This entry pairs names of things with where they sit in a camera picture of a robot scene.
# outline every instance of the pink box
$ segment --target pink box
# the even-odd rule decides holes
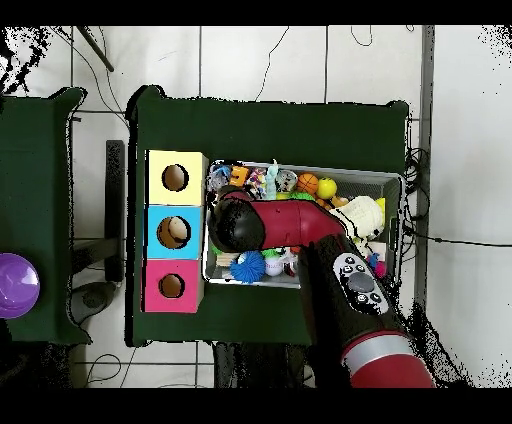
[[[197,312],[204,293],[200,260],[148,259],[145,274],[143,312]],[[160,281],[168,274],[177,275],[183,281],[180,297],[169,298],[160,292]]]

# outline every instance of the yellow ball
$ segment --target yellow ball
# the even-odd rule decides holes
[[[316,195],[320,199],[330,199],[336,194],[337,189],[338,187],[336,186],[336,183],[331,178],[320,178],[318,180],[318,190],[316,191]]]

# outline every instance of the green toy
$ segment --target green toy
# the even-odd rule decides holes
[[[277,253],[276,249],[265,249],[261,251],[261,254],[265,259],[267,258],[273,258],[274,256],[279,256],[279,253]]]
[[[222,253],[224,253],[222,250],[215,247],[215,245],[213,243],[210,243],[210,246],[212,247],[213,253],[215,253],[216,255],[221,255]]]
[[[303,193],[301,191],[294,191],[290,193],[290,199],[297,199],[297,200],[312,200],[315,201],[315,198],[309,194],[309,193]]]

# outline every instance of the purple object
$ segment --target purple object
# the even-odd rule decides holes
[[[39,278],[32,264],[14,253],[0,254],[0,318],[18,318],[39,296]]]

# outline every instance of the green table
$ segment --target green table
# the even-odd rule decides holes
[[[89,343],[67,314],[71,290],[69,115],[79,88],[48,99],[7,97],[0,114],[0,252],[28,259],[41,291],[34,308],[8,320],[16,341]]]
[[[131,277],[126,342],[310,344],[299,292],[292,289],[206,284],[196,314],[140,311],[145,150],[200,151],[210,161],[276,159],[284,164],[403,174],[408,111],[402,101],[375,106],[169,99],[159,87],[141,87],[127,110],[131,120],[127,275]]]

